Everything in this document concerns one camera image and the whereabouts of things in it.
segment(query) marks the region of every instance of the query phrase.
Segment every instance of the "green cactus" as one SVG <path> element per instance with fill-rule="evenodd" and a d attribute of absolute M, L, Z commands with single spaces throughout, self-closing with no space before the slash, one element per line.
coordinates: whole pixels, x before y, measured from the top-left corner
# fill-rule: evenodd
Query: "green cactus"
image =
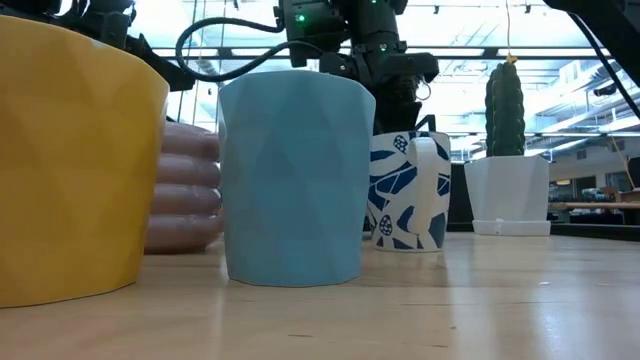
<path fill-rule="evenodd" d="M 524 104 L 516 66 L 506 62 L 487 83 L 487 157 L 524 155 Z"/>

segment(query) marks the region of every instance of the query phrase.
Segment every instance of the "geometric pattern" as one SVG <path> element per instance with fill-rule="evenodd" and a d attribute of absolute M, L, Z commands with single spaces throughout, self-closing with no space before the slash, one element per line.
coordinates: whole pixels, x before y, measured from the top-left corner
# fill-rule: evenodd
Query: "geometric pattern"
<path fill-rule="evenodd" d="M 436 143 L 438 182 L 435 213 L 429 224 L 413 224 L 418 169 L 407 157 L 409 142 L 431 137 Z M 406 132 L 374 137 L 370 153 L 368 216 L 376 246 L 398 251 L 442 248 L 451 191 L 449 138 L 441 133 Z"/>
<path fill-rule="evenodd" d="M 168 84 L 77 33 L 0 16 L 0 307 L 135 281 Z"/>
<path fill-rule="evenodd" d="M 372 95 L 344 78 L 282 71 L 244 75 L 219 96 L 229 277 L 313 286 L 358 276 Z"/>

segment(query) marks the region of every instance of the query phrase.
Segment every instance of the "white planter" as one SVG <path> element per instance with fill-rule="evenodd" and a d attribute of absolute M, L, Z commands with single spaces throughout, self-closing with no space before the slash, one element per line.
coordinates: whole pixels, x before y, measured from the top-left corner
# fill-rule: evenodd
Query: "white planter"
<path fill-rule="evenodd" d="M 497 156 L 464 166 L 479 235 L 548 236 L 549 163 L 539 156 Z"/>

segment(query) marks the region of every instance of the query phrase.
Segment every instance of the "table surface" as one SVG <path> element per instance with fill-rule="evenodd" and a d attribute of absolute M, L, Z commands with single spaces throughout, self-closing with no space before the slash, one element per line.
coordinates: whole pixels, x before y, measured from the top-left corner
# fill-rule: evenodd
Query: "table surface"
<path fill-rule="evenodd" d="M 0 358 L 638 359 L 640 243 L 448 234 L 444 253 L 364 246 L 359 279 L 228 280 L 222 245 L 144 259 L 137 284 L 0 310 Z"/>

